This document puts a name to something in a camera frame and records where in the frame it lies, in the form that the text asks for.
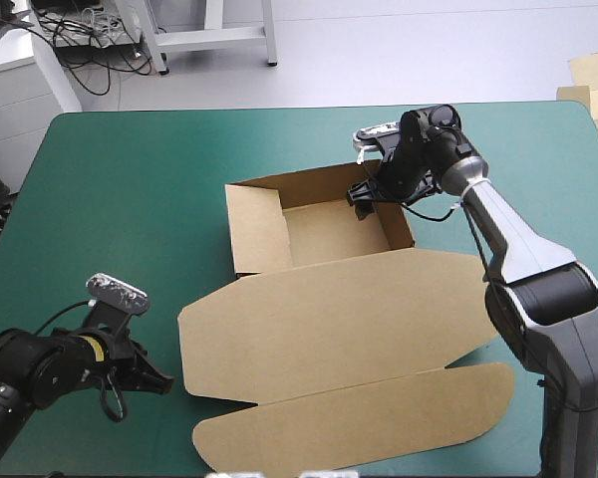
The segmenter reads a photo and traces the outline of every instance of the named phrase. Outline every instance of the black cable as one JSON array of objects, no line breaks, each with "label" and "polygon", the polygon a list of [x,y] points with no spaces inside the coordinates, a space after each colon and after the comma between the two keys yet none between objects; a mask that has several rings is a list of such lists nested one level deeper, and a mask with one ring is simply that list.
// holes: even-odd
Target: black cable
[{"label": "black cable", "polygon": [[81,301],[81,302],[76,302],[75,304],[72,304],[72,305],[70,305],[68,307],[65,307],[60,312],[58,312],[58,313],[54,314],[53,316],[51,316],[42,326],[40,326],[40,328],[38,328],[38,330],[36,332],[33,333],[33,335],[34,336],[40,335],[40,333],[42,331],[44,331],[50,324],[52,324],[53,322],[55,322],[60,316],[66,314],[69,311],[77,309],[78,307],[86,306],[88,304],[89,304],[89,301]]},{"label": "black cable", "polygon": [[445,216],[441,217],[432,217],[426,216],[425,214],[421,214],[420,212],[415,211],[412,207],[407,206],[404,202],[401,202],[401,207],[403,207],[406,211],[412,212],[415,216],[425,219],[426,221],[433,221],[433,222],[443,222],[454,213],[454,209],[450,209]]},{"label": "black cable", "polygon": [[[117,369],[113,366],[107,373],[106,380],[99,375],[94,375],[94,377],[100,381],[100,406],[102,407],[102,410],[110,420],[114,421],[115,423],[119,423],[127,417],[129,414],[129,409],[127,407],[127,402],[124,399],[124,395],[120,390],[120,386],[118,385],[116,372]],[[109,387],[113,391],[113,395],[116,398],[116,403],[119,410],[118,413],[116,413],[109,405],[107,398],[107,382],[109,383]]]},{"label": "black cable", "polygon": [[[66,20],[64,20],[64,16],[62,17],[61,21],[57,21],[57,20],[49,19],[46,16],[46,14],[43,14],[43,17],[46,19],[45,20],[46,24],[55,24],[56,25],[55,29],[50,29],[46,25],[44,27],[43,27],[42,24],[40,25],[46,31],[50,31],[50,32],[53,33],[53,37],[52,37],[53,41],[49,41],[49,39],[47,39],[45,36],[41,35],[40,33],[36,32],[32,28],[27,27],[27,26],[25,26],[23,24],[12,22],[12,21],[9,21],[9,20],[5,20],[3,18],[0,18],[0,23],[6,24],[6,25],[11,25],[13,27],[20,28],[22,30],[26,30],[29,33],[31,33],[32,35],[35,35],[36,37],[42,39],[42,41],[44,41],[47,45],[49,45],[49,47],[56,54],[56,56],[60,60],[60,64],[62,65],[62,67],[65,68],[65,69],[67,69],[69,71],[69,73],[71,74],[71,76],[73,76],[73,78],[76,80],[76,82],[80,85],[80,87],[82,87],[86,92],[90,93],[91,95],[102,97],[102,96],[106,95],[111,90],[111,85],[112,85],[112,82],[111,82],[111,71],[118,71],[118,72],[124,72],[124,73],[136,73],[136,74],[141,75],[141,76],[147,76],[147,75],[150,74],[150,57],[148,57],[143,51],[140,51],[145,57],[147,57],[147,60],[141,66],[139,66],[138,68],[134,67],[129,62],[129,60],[126,58],[126,56],[124,55],[124,53],[120,50],[121,46],[118,45],[109,35],[107,35],[107,38],[116,47],[116,51],[118,52],[118,54],[120,55],[120,57],[130,67],[129,70],[118,69],[118,68],[112,67],[110,65],[110,63],[109,63],[109,59],[106,59],[106,63],[102,64],[102,63],[96,61],[93,57],[91,59],[89,59],[88,61],[85,61],[85,62],[73,62],[74,63],[73,65],[71,65],[72,62],[65,62],[64,59],[62,58],[62,55],[58,51],[59,47],[57,45],[57,38],[58,37],[63,38],[63,40],[65,40],[68,44],[70,44],[70,42],[67,41],[67,37],[63,36],[60,33],[60,28],[62,28],[63,30],[66,29],[66,30],[69,30],[69,31],[84,33],[85,35],[88,35],[89,36],[89,47],[91,47],[91,48],[95,48],[95,45],[93,45],[93,40],[95,40],[101,48],[104,48],[104,47],[103,47],[102,43],[100,42],[100,40],[95,35],[95,32],[93,31],[93,29],[89,29],[86,25],[82,25],[82,24],[80,24],[78,22],[66,21]],[[124,26],[124,24],[123,24],[123,27],[125,29],[125,32],[128,35],[129,33],[126,30],[126,27]],[[102,67],[104,67],[104,68],[107,69],[107,87],[102,92],[96,92],[96,91],[90,89],[89,87],[87,87],[87,85],[77,76],[77,74],[74,71],[74,70],[77,70],[77,69],[79,69],[81,67],[84,67],[84,66],[86,66],[86,65],[88,65],[90,63],[94,63],[96,65],[100,65],[100,66],[102,66]],[[146,65],[149,65],[149,70],[147,72],[142,72],[142,69]]]}]

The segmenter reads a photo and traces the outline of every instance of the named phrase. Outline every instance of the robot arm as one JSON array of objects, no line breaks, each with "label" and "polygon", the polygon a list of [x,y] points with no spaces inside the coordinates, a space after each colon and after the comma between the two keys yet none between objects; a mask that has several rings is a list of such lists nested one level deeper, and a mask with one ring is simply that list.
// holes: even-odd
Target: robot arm
[{"label": "robot arm", "polygon": [[[93,276],[87,287],[94,300],[78,329],[55,329],[50,337],[17,329],[0,334],[0,459],[35,410],[67,393],[99,389],[107,417],[122,421],[124,390],[169,392],[172,377],[130,338],[129,321],[149,308],[147,295],[106,274]],[[109,406],[109,392],[118,410]]]},{"label": "robot arm", "polygon": [[568,249],[536,234],[487,179],[487,163],[443,105],[365,128],[359,150],[383,154],[379,170],[348,200],[363,219],[378,201],[404,206],[445,191],[458,196],[472,233],[485,238],[489,317],[529,371],[545,375],[541,476],[598,473],[598,283]]}]

